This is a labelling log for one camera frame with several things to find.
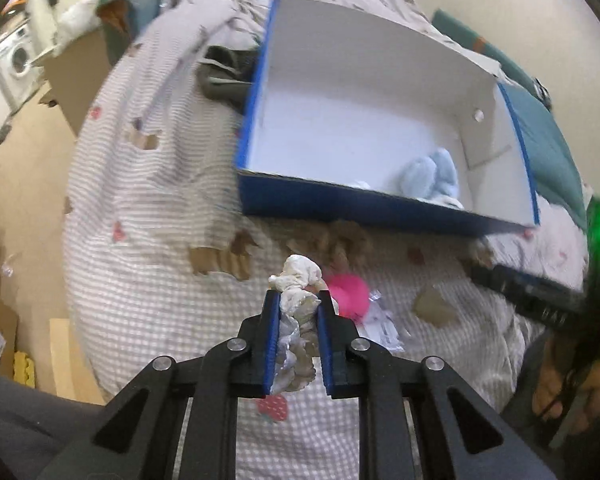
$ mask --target white blanket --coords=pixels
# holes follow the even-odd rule
[[[384,16],[462,51],[431,27],[413,0],[321,1]],[[288,255],[285,241],[302,225],[240,214],[233,168],[239,117],[203,98],[194,76],[209,44],[255,46],[268,5],[183,1],[120,60],[84,123],[68,185],[73,210],[64,233],[66,286],[84,351],[112,394],[158,355],[186,360],[235,336],[240,322],[260,311],[267,278],[280,272]],[[130,142],[136,128],[156,136],[157,148]],[[584,235],[564,209],[542,198],[539,205],[542,227],[534,233],[490,238],[496,257],[579,288]],[[225,248],[240,229],[258,245],[250,250],[249,280],[193,275],[189,247]],[[374,250],[361,275],[382,293],[406,355],[441,356],[501,409],[538,328],[470,283],[458,261],[468,253],[467,240],[369,234]],[[414,315],[414,298],[431,285],[457,322],[436,328]],[[357,402],[329,400],[319,367],[309,387],[276,403],[269,415],[278,422],[265,416],[266,404],[239,403],[237,478],[358,477]]]

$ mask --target triangular cutout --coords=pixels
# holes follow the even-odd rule
[[[460,427],[462,442],[468,453],[475,455],[492,447],[500,446],[504,440],[488,420],[486,420],[466,397],[455,388],[448,393],[451,407]]]
[[[148,397],[149,390],[147,389],[142,389],[131,397],[129,402],[96,433],[93,443],[116,453],[126,453],[131,446],[131,439],[136,432]]]

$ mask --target teal fabric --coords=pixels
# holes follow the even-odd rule
[[[567,210],[574,224],[586,230],[582,181],[567,142],[551,113],[525,89],[503,85],[516,115],[536,190]]]
[[[113,0],[100,0],[98,6],[112,2]],[[125,21],[129,30],[129,35],[108,23],[103,23],[102,28],[107,45],[107,57],[111,66],[114,66],[125,53],[129,44],[138,38],[160,14],[161,0],[126,0],[128,4],[128,14]]]
[[[471,30],[464,23],[456,20],[453,16],[446,13],[444,10],[438,9],[433,15],[431,24],[442,34],[450,37],[456,43],[468,48],[474,49],[475,42],[480,38],[480,34]],[[486,43],[480,50],[480,54],[484,54],[491,59],[500,62],[502,71],[513,79],[520,86],[525,88],[531,95],[536,95],[536,86],[533,78],[522,70],[515,62],[513,62],[503,51],[493,46],[491,43]]]

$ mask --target bed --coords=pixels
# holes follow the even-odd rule
[[[413,0],[320,1],[414,28],[511,84],[498,64],[433,28]],[[280,272],[288,255],[287,241],[308,228],[302,221],[241,214],[234,170],[240,115],[204,98],[196,83],[206,46],[257,46],[268,5],[182,0],[127,49],[84,122],[67,191],[65,278],[72,321],[99,385],[110,395],[158,355],[186,360],[234,336],[245,317],[260,311],[267,279]],[[538,136],[533,126],[529,134]],[[573,173],[568,150],[562,158],[564,165],[549,171],[559,182],[565,172]],[[543,166],[538,160],[534,172]],[[577,193],[573,198],[555,192],[584,211]],[[577,215],[552,202],[538,196],[539,228],[491,236],[478,245],[492,261],[580,288],[586,238]],[[223,250],[244,231],[254,241],[249,279],[192,272],[190,248]],[[403,338],[404,357],[439,355],[502,409],[515,390],[525,349],[541,328],[470,283],[460,261],[478,242],[366,232],[373,250],[360,274],[382,293]],[[426,288],[451,306],[455,322],[437,328],[414,314],[413,302]],[[317,373],[309,387],[283,396],[285,420],[272,422],[256,400],[239,403],[236,478],[358,477],[357,402],[329,400],[319,366]]]

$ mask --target washing machine door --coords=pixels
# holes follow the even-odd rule
[[[9,71],[16,79],[26,77],[31,70],[32,55],[25,43],[17,43],[9,54]]]

